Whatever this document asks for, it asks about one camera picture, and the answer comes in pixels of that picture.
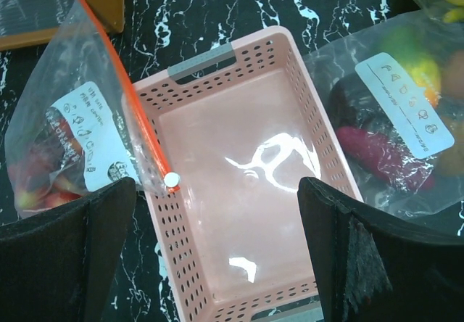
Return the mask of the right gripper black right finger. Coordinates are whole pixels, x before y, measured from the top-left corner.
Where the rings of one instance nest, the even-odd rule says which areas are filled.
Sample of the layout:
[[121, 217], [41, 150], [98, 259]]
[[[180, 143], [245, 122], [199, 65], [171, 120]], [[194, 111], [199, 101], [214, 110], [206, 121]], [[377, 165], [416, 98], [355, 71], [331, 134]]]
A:
[[326, 321], [461, 321], [463, 238], [305, 177], [297, 192]]

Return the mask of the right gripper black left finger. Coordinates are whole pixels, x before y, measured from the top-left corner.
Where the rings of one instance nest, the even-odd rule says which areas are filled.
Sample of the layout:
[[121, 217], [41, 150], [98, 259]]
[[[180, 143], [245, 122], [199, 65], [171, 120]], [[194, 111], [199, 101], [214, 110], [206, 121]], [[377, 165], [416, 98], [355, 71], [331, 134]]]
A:
[[100, 321], [133, 210], [123, 178], [1, 227], [2, 321]]

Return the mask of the purple sweet potato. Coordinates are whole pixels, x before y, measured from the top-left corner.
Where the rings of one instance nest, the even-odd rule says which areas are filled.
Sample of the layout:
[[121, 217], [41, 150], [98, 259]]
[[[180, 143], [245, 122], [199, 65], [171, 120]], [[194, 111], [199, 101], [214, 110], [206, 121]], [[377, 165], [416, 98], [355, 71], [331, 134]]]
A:
[[433, 164], [414, 157], [404, 144], [352, 126], [337, 128], [336, 136], [347, 155], [390, 186], [410, 192], [434, 187]]

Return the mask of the blue zipper clear bag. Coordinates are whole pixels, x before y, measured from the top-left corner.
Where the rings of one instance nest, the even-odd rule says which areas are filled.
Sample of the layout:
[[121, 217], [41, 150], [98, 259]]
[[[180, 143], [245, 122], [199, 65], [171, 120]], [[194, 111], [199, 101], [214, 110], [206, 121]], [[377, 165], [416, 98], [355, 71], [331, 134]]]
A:
[[377, 44], [394, 28], [412, 28], [441, 71], [463, 50], [463, 23], [422, 11], [408, 12], [339, 38], [309, 53], [304, 61], [337, 128], [352, 126], [382, 133], [434, 166], [432, 189], [400, 191], [347, 155], [366, 204], [397, 218], [448, 234], [463, 235], [463, 99], [442, 93], [426, 98], [402, 66]]

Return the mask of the green mango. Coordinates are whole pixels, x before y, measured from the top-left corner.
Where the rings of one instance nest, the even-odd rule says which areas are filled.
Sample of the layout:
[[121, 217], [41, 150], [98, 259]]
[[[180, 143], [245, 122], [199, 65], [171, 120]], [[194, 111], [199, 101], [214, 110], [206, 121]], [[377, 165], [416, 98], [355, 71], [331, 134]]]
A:
[[436, 106], [441, 96], [441, 71], [412, 28], [394, 28], [381, 38], [376, 48], [392, 56], [418, 87], [425, 88], [426, 98]]

